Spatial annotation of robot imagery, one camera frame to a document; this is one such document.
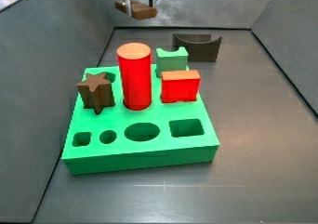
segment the gray wall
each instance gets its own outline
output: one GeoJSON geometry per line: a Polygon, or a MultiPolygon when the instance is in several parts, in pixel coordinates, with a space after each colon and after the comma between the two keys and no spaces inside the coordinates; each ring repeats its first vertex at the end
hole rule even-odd
{"type": "Polygon", "coordinates": [[[272,0],[252,31],[318,112],[318,0],[272,0]]]}
{"type": "Polygon", "coordinates": [[[22,0],[0,14],[0,222],[29,222],[61,152],[76,82],[113,26],[100,0],[22,0]]]}
{"type": "Polygon", "coordinates": [[[250,29],[271,0],[157,0],[153,20],[129,19],[104,0],[115,26],[176,26],[250,29]]]}

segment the star-shaped block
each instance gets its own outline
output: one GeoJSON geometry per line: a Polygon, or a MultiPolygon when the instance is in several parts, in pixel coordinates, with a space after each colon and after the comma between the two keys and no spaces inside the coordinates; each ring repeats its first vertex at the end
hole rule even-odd
{"type": "Polygon", "coordinates": [[[100,114],[104,108],[115,106],[112,83],[105,79],[105,72],[87,73],[85,78],[77,83],[84,109],[95,109],[95,113],[100,114]]]}

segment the green shape sorter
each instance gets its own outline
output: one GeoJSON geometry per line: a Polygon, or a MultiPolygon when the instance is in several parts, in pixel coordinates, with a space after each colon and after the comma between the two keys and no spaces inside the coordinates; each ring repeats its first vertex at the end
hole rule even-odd
{"type": "Polygon", "coordinates": [[[219,141],[201,97],[161,103],[155,68],[151,65],[152,103],[139,112],[123,104],[119,67],[85,69],[84,74],[115,75],[115,106],[96,115],[82,109],[77,95],[61,154],[72,175],[212,161],[219,141]]]}

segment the red cylinder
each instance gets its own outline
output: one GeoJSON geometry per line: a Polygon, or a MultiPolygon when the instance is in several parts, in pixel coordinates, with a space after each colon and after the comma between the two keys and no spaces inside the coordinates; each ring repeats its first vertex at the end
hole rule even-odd
{"type": "Polygon", "coordinates": [[[140,43],[128,43],[116,50],[123,85],[124,105],[139,111],[151,105],[151,50],[140,43]]]}

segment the rectangular hole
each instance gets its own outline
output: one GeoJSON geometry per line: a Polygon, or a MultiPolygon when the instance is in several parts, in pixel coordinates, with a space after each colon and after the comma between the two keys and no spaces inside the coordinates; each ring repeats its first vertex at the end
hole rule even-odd
{"type": "Polygon", "coordinates": [[[168,122],[169,132],[175,138],[203,135],[203,124],[199,119],[184,119],[168,122]]]}
{"type": "Polygon", "coordinates": [[[73,146],[87,146],[91,143],[91,137],[92,133],[91,132],[78,132],[73,136],[73,146]]]}

